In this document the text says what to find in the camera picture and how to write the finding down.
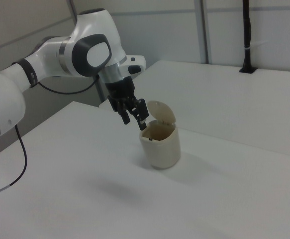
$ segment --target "table surface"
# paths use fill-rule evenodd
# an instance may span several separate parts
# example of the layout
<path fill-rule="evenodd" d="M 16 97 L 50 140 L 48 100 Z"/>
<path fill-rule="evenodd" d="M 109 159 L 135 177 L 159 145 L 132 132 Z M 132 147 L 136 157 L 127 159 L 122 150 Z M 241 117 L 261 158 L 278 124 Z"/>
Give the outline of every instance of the table surface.
<path fill-rule="evenodd" d="M 168 104 L 181 128 L 290 155 L 290 72 L 239 70 L 159 61 L 134 80 L 135 96 Z"/>
<path fill-rule="evenodd" d="M 0 193 L 0 239 L 290 239 L 290 156 L 180 129 L 167 170 L 133 120 L 71 103 L 23 137 Z M 23 168 L 0 153 L 0 187 Z"/>

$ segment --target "white cup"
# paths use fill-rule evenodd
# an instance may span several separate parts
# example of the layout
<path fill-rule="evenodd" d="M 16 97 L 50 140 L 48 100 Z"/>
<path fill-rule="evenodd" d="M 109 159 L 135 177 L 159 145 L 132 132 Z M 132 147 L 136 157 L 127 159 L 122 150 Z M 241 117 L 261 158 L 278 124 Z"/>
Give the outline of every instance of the white cup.
<path fill-rule="evenodd" d="M 139 134 L 149 163 L 157 169 L 174 166 L 181 156 L 178 128 L 172 110 L 166 104 L 149 101 L 148 110 L 156 118 Z"/>

